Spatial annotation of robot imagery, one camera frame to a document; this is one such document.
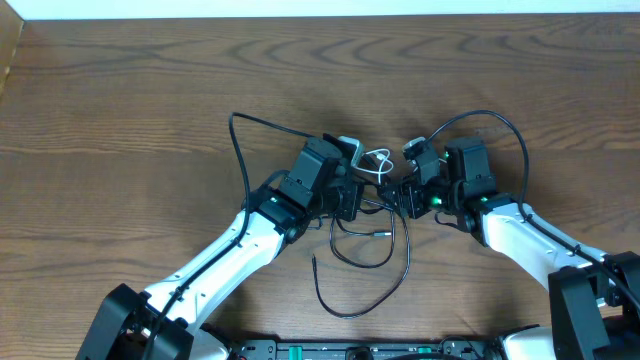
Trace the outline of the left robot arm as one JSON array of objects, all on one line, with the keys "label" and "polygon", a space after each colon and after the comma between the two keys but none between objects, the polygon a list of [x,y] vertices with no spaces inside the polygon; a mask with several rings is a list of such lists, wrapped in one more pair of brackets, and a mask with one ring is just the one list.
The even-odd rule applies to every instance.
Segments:
[{"label": "left robot arm", "polygon": [[164,280],[136,292],[121,284],[103,300],[80,359],[226,359],[203,323],[251,274],[299,239],[316,218],[353,218],[362,189],[351,178],[364,147],[341,136],[307,139],[281,182],[251,192],[229,228]]}]

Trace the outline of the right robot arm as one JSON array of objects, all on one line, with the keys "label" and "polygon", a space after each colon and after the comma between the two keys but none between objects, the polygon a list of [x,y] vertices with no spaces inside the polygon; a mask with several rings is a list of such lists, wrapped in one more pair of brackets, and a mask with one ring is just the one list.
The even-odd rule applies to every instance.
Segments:
[{"label": "right robot arm", "polygon": [[548,292],[551,324],[500,336],[488,359],[636,359],[639,356],[639,257],[584,245],[500,193],[478,138],[447,143],[439,155],[425,138],[408,142],[411,175],[378,195],[412,219],[455,217],[453,227],[510,258]]}]

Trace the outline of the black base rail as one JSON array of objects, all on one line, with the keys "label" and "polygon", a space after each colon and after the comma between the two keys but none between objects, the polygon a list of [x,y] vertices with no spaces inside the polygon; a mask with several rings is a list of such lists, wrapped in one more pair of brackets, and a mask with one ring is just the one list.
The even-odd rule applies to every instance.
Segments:
[{"label": "black base rail", "polygon": [[394,359],[427,354],[427,359],[506,359],[495,341],[472,341],[460,336],[429,342],[286,342],[251,339],[232,344],[226,356],[215,359],[347,360]]}]

